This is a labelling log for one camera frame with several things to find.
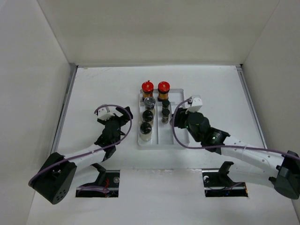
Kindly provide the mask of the dark spice bottle black cap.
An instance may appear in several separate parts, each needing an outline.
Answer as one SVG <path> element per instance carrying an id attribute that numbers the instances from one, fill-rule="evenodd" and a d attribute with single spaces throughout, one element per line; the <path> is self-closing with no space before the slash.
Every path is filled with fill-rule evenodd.
<path id="1" fill-rule="evenodd" d="M 162 109 L 169 109 L 170 101 L 168 99 L 162 100 Z"/>

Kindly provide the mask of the white powder bottle black cap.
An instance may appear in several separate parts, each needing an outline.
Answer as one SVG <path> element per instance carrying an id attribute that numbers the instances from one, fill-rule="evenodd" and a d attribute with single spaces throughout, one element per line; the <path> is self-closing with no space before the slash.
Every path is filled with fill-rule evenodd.
<path id="1" fill-rule="evenodd" d="M 146 97 L 143 101 L 145 110 L 151 111 L 155 115 L 155 98 L 154 97 Z"/>

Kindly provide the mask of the red lid sauce jar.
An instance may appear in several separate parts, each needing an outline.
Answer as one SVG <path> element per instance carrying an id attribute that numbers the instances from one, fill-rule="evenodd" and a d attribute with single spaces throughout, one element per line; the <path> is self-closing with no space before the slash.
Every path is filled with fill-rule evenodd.
<path id="1" fill-rule="evenodd" d="M 170 91 L 170 84 L 166 81 L 161 81 L 158 86 L 158 101 L 168 100 L 168 93 Z"/>
<path id="2" fill-rule="evenodd" d="M 148 80 L 142 84 L 142 98 L 152 97 L 154 91 L 154 84 Z"/>

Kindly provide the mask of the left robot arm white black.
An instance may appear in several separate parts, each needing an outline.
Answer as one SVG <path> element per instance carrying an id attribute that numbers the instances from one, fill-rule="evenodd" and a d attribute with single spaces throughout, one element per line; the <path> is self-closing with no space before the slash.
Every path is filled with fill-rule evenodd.
<path id="1" fill-rule="evenodd" d="M 121 128 L 133 122 L 130 107 L 114 105 L 118 114 L 110 113 L 111 104 L 101 105 L 95 110 L 97 121 L 104 125 L 100 137 L 89 147 L 75 153 L 62 155 L 52 153 L 28 185 L 55 205 L 67 195 L 76 172 L 108 160 L 129 133 Z"/>

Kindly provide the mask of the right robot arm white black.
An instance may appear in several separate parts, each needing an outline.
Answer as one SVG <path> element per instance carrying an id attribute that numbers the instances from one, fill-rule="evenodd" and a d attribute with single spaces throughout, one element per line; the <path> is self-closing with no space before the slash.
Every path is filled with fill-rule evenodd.
<path id="1" fill-rule="evenodd" d="M 253 147 L 228 132 L 212 127 L 202 113 L 182 107 L 176 108 L 172 115 L 172 128 L 186 129 L 200 144 L 197 150 L 236 158 L 261 169 L 261 172 L 244 172 L 252 182 L 274 188 L 289 199 L 299 199 L 300 157 L 297 153 Z"/>

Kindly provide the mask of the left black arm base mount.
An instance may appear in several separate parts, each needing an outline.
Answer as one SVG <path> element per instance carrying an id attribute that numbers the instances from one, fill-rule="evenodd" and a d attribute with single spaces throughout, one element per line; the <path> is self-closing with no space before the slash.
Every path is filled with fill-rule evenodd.
<path id="1" fill-rule="evenodd" d="M 117 198 L 119 197 L 120 170 L 106 170 L 100 164 L 92 164 L 98 171 L 94 182 L 76 188 L 77 198 Z"/>

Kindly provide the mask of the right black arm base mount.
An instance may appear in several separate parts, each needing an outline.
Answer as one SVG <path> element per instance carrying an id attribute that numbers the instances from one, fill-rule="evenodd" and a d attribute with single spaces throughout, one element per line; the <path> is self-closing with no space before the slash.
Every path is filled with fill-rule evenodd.
<path id="1" fill-rule="evenodd" d="M 233 162 L 225 161 L 218 169 L 202 169 L 206 197 L 248 197 L 245 182 L 234 182 L 229 178 L 232 165 Z"/>

